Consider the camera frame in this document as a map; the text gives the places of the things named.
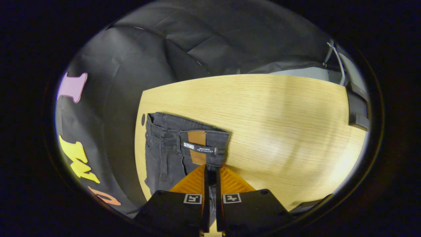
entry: wood grain surface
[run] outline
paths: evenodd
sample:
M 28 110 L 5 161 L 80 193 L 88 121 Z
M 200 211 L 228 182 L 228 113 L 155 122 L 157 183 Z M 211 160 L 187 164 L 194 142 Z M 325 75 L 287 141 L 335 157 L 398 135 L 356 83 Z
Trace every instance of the wood grain surface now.
M 267 188 L 291 210 L 332 193 L 354 166 L 365 132 L 348 125 L 345 87 L 285 75 L 227 75 L 143 92 L 135 133 L 146 199 L 143 114 L 187 117 L 231 133 L 226 164 L 255 189 Z

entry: brown leather patch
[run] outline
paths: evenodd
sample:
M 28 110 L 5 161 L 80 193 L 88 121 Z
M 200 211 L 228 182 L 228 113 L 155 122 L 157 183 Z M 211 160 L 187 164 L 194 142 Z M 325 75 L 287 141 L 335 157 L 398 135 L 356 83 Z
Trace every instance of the brown leather patch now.
M 187 132 L 189 136 L 189 143 L 206 146 L 206 132 L 205 131 L 191 131 Z M 190 150 L 193 164 L 206 164 L 206 154 Z

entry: jeans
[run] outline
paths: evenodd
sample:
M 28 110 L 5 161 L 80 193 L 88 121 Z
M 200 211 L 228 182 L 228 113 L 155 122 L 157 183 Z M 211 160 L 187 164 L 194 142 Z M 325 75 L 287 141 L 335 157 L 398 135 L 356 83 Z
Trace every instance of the jeans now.
M 206 144 L 192 142 L 193 135 L 202 136 Z M 206 162 L 215 171 L 225 162 L 229 133 L 211 125 L 166 113 L 148 114 L 146 122 L 146 185 L 151 194 L 169 191 L 187 174 Z M 196 147 L 205 160 L 192 153 Z M 216 187 L 209 186 L 210 223 L 216 216 Z

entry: denim fabric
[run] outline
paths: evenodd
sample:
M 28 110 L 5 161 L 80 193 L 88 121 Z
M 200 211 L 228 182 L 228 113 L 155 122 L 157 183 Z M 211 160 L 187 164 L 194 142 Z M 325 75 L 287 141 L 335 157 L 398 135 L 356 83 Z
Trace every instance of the denim fabric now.
M 169 191 L 191 171 L 199 167 L 193 164 L 188 142 L 188 132 L 205 131 L 206 146 L 218 147 L 217 154 L 207 154 L 209 170 L 215 170 L 225 162 L 225 149 L 229 133 L 211 125 L 166 113 L 148 114 L 146 121 L 146 185 L 151 194 L 157 190 Z M 215 220 L 216 189 L 209 188 L 210 221 Z

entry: wooden table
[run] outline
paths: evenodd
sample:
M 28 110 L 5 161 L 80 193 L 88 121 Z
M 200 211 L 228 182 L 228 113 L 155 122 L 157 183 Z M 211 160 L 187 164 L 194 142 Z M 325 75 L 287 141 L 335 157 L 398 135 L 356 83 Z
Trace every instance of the wooden table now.
M 146 199 L 143 114 L 164 112 L 231 133 L 226 164 L 291 210 L 332 193 L 354 166 L 365 131 L 348 125 L 345 87 L 285 75 L 227 75 L 143 92 L 135 134 L 136 168 Z

